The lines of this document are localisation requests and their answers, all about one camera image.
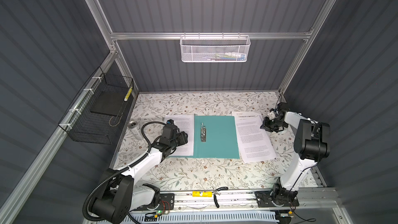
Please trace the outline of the XDOF header paper sheet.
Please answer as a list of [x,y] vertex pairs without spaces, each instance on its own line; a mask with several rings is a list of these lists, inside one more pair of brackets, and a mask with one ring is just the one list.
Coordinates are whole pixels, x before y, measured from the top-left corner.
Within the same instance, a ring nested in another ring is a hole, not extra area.
[[235,118],[240,156],[244,163],[265,162],[277,158],[267,132],[261,129],[260,116]]

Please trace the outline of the teal file folder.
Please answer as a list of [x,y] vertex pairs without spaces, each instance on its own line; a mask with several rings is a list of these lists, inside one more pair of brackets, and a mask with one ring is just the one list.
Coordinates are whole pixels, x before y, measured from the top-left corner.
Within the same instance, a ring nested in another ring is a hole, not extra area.
[[[173,157],[238,159],[239,150],[232,116],[167,115],[180,131],[188,134],[188,143],[177,147]],[[201,123],[204,123],[206,142],[201,142]]]

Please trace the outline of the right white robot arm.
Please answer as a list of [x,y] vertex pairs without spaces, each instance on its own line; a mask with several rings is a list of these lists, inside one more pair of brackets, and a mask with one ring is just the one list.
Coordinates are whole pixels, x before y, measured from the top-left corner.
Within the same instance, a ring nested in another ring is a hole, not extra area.
[[277,206],[296,206],[294,203],[301,181],[311,168],[329,156],[330,125],[306,118],[292,112],[287,103],[278,103],[264,118],[261,129],[281,132],[290,127],[295,132],[293,148],[295,155],[286,170],[278,178],[269,199]]

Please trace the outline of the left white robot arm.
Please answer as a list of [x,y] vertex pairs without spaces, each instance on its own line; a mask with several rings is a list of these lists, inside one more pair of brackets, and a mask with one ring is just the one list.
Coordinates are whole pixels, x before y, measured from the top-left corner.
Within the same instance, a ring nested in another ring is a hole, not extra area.
[[150,121],[142,125],[141,135],[147,150],[135,161],[121,169],[107,169],[102,180],[88,194],[82,214],[90,222],[106,220],[121,223],[130,211],[150,205],[157,207],[161,200],[159,188],[143,184],[135,189],[135,183],[152,168],[173,155],[177,147],[189,142],[189,135],[169,119],[166,122]]

